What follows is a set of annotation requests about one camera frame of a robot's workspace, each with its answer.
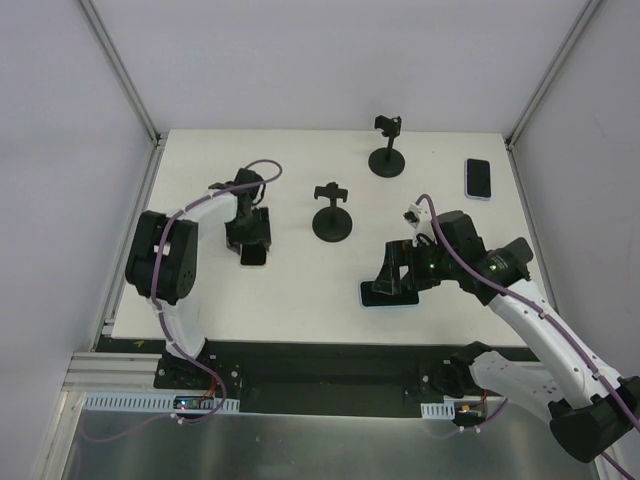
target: white tabletop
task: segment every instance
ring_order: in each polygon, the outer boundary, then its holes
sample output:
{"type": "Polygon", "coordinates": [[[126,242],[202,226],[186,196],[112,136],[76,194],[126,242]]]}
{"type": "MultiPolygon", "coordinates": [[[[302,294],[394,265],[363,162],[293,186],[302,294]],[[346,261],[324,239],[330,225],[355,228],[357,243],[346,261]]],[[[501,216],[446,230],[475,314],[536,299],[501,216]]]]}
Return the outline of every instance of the white tabletop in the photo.
{"type": "MultiPolygon", "coordinates": [[[[377,132],[173,130],[148,208],[174,212],[201,196],[208,185],[233,179],[238,168],[260,158],[284,167],[269,185],[272,247],[263,268],[245,268],[225,247],[224,228],[201,242],[196,287],[199,319],[209,339],[370,344],[467,344],[495,346],[523,341],[500,318],[454,282],[422,292],[420,305],[365,309],[359,284],[373,280],[385,242],[411,238],[402,214],[421,193],[432,195],[439,213],[463,210],[487,248],[523,236],[531,244],[515,180],[499,134],[402,132],[395,147],[404,172],[374,175],[369,154],[384,146],[377,132]],[[463,192],[464,161],[491,162],[492,198],[469,200],[463,192]],[[314,188],[338,182],[349,190],[343,208],[353,218],[344,241],[325,243],[311,221],[328,205],[314,188]]],[[[267,178],[275,169],[257,167],[267,178]]],[[[543,288],[536,260],[532,278],[543,288]]],[[[126,285],[112,333],[116,338],[162,338],[151,308],[126,285]]]]}

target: gray wall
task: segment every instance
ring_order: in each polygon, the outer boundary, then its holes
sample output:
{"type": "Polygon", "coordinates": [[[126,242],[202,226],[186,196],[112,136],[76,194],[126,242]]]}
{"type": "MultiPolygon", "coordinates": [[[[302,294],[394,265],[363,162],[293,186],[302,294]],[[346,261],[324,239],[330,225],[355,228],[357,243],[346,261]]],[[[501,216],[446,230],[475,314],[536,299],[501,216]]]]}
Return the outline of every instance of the gray wall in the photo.
{"type": "Polygon", "coordinates": [[[150,146],[74,2],[5,2],[0,45],[0,477],[24,479],[150,146]]]}
{"type": "Polygon", "coordinates": [[[170,128],[508,133],[585,0],[96,0],[170,128]]]}
{"type": "Polygon", "coordinates": [[[636,0],[605,3],[515,152],[563,317],[625,375],[640,374],[639,25],[636,0]]]}

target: purple cable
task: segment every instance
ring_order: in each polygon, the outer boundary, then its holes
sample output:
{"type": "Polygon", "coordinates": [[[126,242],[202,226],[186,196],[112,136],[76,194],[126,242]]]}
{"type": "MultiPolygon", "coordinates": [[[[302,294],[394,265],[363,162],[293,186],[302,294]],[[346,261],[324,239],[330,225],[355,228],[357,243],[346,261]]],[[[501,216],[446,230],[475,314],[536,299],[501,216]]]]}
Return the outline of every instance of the purple cable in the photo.
{"type": "Polygon", "coordinates": [[[125,430],[124,432],[116,433],[115,435],[111,435],[109,437],[103,437],[103,438],[96,438],[88,435],[87,432],[84,431],[84,421],[81,421],[80,425],[78,426],[78,432],[80,433],[80,436],[89,443],[109,443],[109,442],[118,440],[120,438],[126,437],[127,435],[130,435],[132,433],[135,433],[138,430],[142,429],[143,427],[146,427],[150,423],[155,422],[156,420],[159,420],[161,418],[171,418],[171,417],[166,413],[160,413],[158,415],[154,415],[153,417],[147,418],[146,420],[144,420],[143,422],[140,422],[136,426],[131,427],[129,430],[125,430]]]}
{"type": "Polygon", "coordinates": [[[175,348],[176,352],[178,352],[183,358],[185,358],[186,360],[191,362],[196,367],[198,367],[201,370],[204,370],[205,372],[207,372],[211,377],[213,377],[215,379],[215,381],[218,383],[218,385],[220,385],[220,388],[222,389],[222,401],[220,403],[218,403],[218,405],[216,405],[209,412],[205,413],[204,415],[202,415],[201,417],[199,417],[197,419],[183,418],[182,420],[184,422],[186,422],[186,423],[199,423],[199,422],[203,421],[204,419],[206,419],[207,417],[209,417],[210,415],[213,415],[214,413],[216,413],[218,410],[220,410],[222,408],[222,406],[224,405],[224,403],[227,401],[227,387],[224,384],[224,382],[222,381],[222,378],[220,378],[220,376],[216,372],[211,370],[206,365],[203,365],[202,363],[197,361],[195,358],[187,355],[187,353],[177,343],[175,343],[174,338],[169,333],[169,329],[167,328],[167,321],[165,319],[164,312],[162,311],[162,305],[160,304],[160,302],[158,301],[158,299],[156,297],[157,290],[158,290],[158,276],[160,274],[160,265],[161,265],[162,256],[163,256],[162,252],[164,252],[164,246],[167,243],[167,238],[169,237],[169,232],[171,231],[171,228],[173,227],[173,224],[176,222],[176,220],[178,220],[180,217],[182,217],[184,214],[186,214],[190,210],[193,210],[194,208],[198,207],[199,205],[202,205],[203,203],[206,203],[209,200],[212,200],[212,199],[214,199],[216,197],[219,197],[220,195],[224,195],[225,193],[237,192],[237,191],[241,191],[241,190],[247,190],[247,189],[250,189],[250,188],[260,187],[262,185],[266,185],[268,183],[274,182],[278,178],[280,178],[280,176],[282,175],[282,171],[283,171],[282,170],[282,165],[280,165],[275,160],[268,160],[268,159],[256,160],[254,162],[251,162],[245,168],[251,168],[254,165],[258,165],[258,164],[261,164],[261,163],[270,163],[272,165],[275,165],[278,168],[278,173],[276,175],[274,175],[273,177],[268,178],[267,180],[261,180],[259,182],[247,183],[247,184],[244,184],[244,185],[232,185],[230,187],[227,187],[227,188],[224,188],[224,189],[221,189],[221,190],[216,190],[211,196],[205,195],[203,197],[198,198],[197,200],[194,200],[193,202],[188,204],[186,207],[184,207],[184,210],[178,211],[171,218],[169,218],[169,220],[167,221],[167,224],[164,227],[164,230],[162,231],[162,235],[160,237],[160,242],[158,243],[158,252],[156,253],[156,259],[155,259],[155,263],[153,265],[153,276],[151,277],[151,295],[150,295],[150,298],[151,298],[151,302],[155,305],[155,307],[158,310],[158,319],[160,321],[160,327],[162,328],[162,332],[164,333],[164,336],[166,337],[167,341],[169,343],[173,344],[173,348],[175,348]]]}
{"type": "MultiPolygon", "coordinates": [[[[493,412],[489,417],[487,417],[487,419],[484,422],[482,422],[480,425],[477,425],[477,428],[479,429],[484,428],[487,424],[493,422],[498,415],[504,412],[505,407],[507,406],[507,403],[509,403],[509,399],[505,398],[504,401],[500,404],[500,406],[496,409],[496,411],[493,412]]],[[[457,430],[453,430],[449,433],[445,433],[444,435],[434,435],[431,432],[427,432],[427,435],[429,435],[431,438],[434,438],[436,440],[447,440],[451,437],[456,436],[459,433],[471,432],[471,431],[473,432],[477,431],[476,427],[465,427],[462,430],[458,428],[457,430]]]]}
{"type": "Polygon", "coordinates": [[[620,464],[616,462],[607,452],[602,452],[600,455],[602,455],[602,458],[609,462],[609,464],[613,468],[615,468],[624,478],[626,478],[627,480],[636,480],[635,477],[633,477],[629,472],[622,468],[620,464]]]}
{"type": "MultiPolygon", "coordinates": [[[[555,328],[560,333],[560,335],[562,335],[562,337],[567,341],[567,343],[569,343],[569,345],[571,345],[571,347],[575,350],[575,352],[578,354],[578,356],[587,365],[589,370],[591,370],[591,372],[594,374],[594,376],[598,380],[600,380],[600,382],[602,383],[604,388],[607,390],[607,392],[609,392],[611,397],[616,401],[616,403],[618,404],[620,409],[624,412],[624,414],[627,416],[627,418],[629,419],[631,424],[635,427],[635,429],[638,432],[640,432],[640,422],[638,421],[636,416],[629,409],[627,404],[624,403],[624,400],[622,400],[622,398],[620,397],[618,392],[616,392],[616,389],[613,388],[613,385],[611,385],[609,380],[607,380],[604,376],[601,376],[598,373],[599,372],[598,371],[598,366],[593,362],[593,360],[591,360],[591,357],[589,357],[587,352],[585,352],[582,349],[580,344],[571,335],[569,335],[569,332],[567,332],[567,330],[565,330],[562,327],[562,325],[560,325],[560,323],[553,316],[551,316],[551,314],[546,313],[544,311],[544,309],[542,307],[538,306],[535,302],[529,300],[526,297],[523,297],[522,295],[520,295],[520,294],[518,294],[516,292],[512,292],[511,290],[509,290],[508,288],[503,287],[502,285],[498,285],[497,283],[492,282],[488,278],[485,278],[482,275],[480,275],[478,272],[476,272],[469,265],[467,265],[467,263],[453,249],[453,247],[451,246],[451,244],[449,243],[449,241],[445,237],[444,233],[442,232],[442,228],[440,228],[440,222],[438,222],[438,214],[436,213],[436,208],[435,208],[435,206],[433,204],[433,200],[431,199],[431,197],[428,194],[424,193],[424,194],[420,195],[420,197],[418,197],[418,200],[416,200],[416,204],[419,205],[422,202],[422,200],[426,200],[427,203],[429,204],[429,211],[431,213],[431,225],[433,226],[433,229],[434,229],[436,235],[438,236],[438,240],[440,240],[440,242],[442,243],[442,245],[444,245],[444,248],[447,250],[449,255],[451,255],[453,257],[453,259],[458,263],[458,265],[460,265],[469,275],[471,275],[473,278],[475,278],[479,282],[482,282],[485,285],[487,285],[488,287],[493,288],[494,290],[496,290],[498,293],[501,293],[502,295],[507,295],[509,297],[515,298],[516,300],[522,302],[523,304],[525,304],[526,306],[531,308],[534,312],[536,312],[538,314],[538,316],[540,316],[540,318],[543,318],[543,319],[547,320],[553,326],[553,328],[555,328]]],[[[620,467],[620,465],[615,463],[615,461],[611,457],[609,457],[608,455],[605,456],[605,459],[609,463],[611,463],[616,469],[619,469],[619,471],[621,471],[621,472],[624,471],[622,469],[622,467],[620,467]]]]}

